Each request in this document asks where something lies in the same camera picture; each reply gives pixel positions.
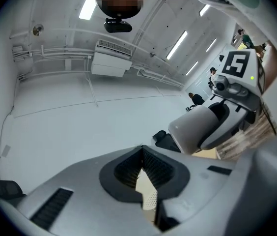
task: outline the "camera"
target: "camera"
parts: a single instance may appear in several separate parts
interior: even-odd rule
[[[122,21],[121,18],[106,18],[104,27],[109,33],[132,31],[132,26],[129,23]]]

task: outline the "cable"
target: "cable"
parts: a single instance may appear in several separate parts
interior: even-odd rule
[[[272,121],[271,121],[270,115],[269,115],[269,113],[267,112],[267,110],[266,110],[266,108],[265,108],[264,103],[262,103],[262,109],[263,109],[263,113],[264,113],[264,115],[266,116],[266,118],[267,118],[267,120],[268,120],[270,126],[272,127],[272,130],[273,130],[274,134],[277,136],[277,132],[276,132],[276,130],[275,130],[275,128],[274,128],[274,125],[273,125],[273,123],[272,123]]]
[[[4,118],[4,121],[3,121],[3,123],[2,123],[1,134],[0,134],[0,151],[1,151],[1,140],[2,140],[3,126],[4,126],[4,123],[5,123],[6,118],[12,113],[12,111],[13,111],[13,109],[14,109],[14,104],[15,104],[15,91],[16,91],[17,81],[18,81],[18,78],[16,78],[15,87],[14,87],[14,95],[13,95],[13,106],[12,106],[12,109],[11,109],[11,111],[6,115],[6,117]]]

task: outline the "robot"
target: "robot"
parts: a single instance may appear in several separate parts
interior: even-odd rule
[[[261,25],[259,12],[238,4]],[[264,25],[277,44],[273,18]],[[251,234],[277,207],[277,137],[248,149],[237,163],[190,155],[257,121],[264,69],[254,50],[231,51],[217,75],[212,96],[169,125],[182,153],[139,146],[85,160],[40,185],[17,209],[0,200],[1,209],[27,235]],[[154,224],[143,217],[135,191],[142,168],[158,192]]]

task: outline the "fluorescent light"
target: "fluorescent light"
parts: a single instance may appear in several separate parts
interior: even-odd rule
[[[186,74],[186,76],[191,72],[191,70],[193,69],[193,68],[195,68],[195,66],[197,65],[197,63],[198,63],[198,61],[192,66],[192,68],[187,72],[187,74]]]
[[[166,57],[168,60],[172,57],[172,55],[175,53],[175,51],[177,51],[179,45],[181,45],[182,41],[186,38],[187,35],[188,35],[188,33],[185,30],[183,32],[183,34],[181,35],[181,37],[179,38],[178,42],[174,45],[174,47],[171,49],[170,53]]]
[[[199,83],[199,81],[200,81],[201,79],[202,79],[202,78],[200,78],[200,79],[196,82],[196,84]]]
[[[211,47],[213,46],[213,44],[216,42],[216,38],[214,39],[214,41],[213,41],[213,43],[211,43],[211,45],[207,48],[207,50],[206,50],[206,52],[208,52],[209,51],[209,49],[211,49]]]
[[[96,0],[86,0],[81,10],[80,19],[90,20],[97,3]]]
[[[200,10],[200,12],[199,12],[199,15],[200,16],[203,16],[204,15],[204,13],[209,9],[209,7],[210,7],[210,5],[205,5],[201,10]]]

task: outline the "wooden panel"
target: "wooden panel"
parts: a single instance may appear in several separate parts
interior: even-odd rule
[[[272,117],[271,121],[277,132],[277,125]],[[249,127],[245,132],[239,131],[228,141],[217,146],[217,152],[222,160],[237,161],[244,150],[247,148],[256,148],[274,136],[273,129],[262,112],[262,115],[254,126]]]
[[[217,159],[215,148],[210,150],[202,150],[198,153],[193,154],[192,156]]]

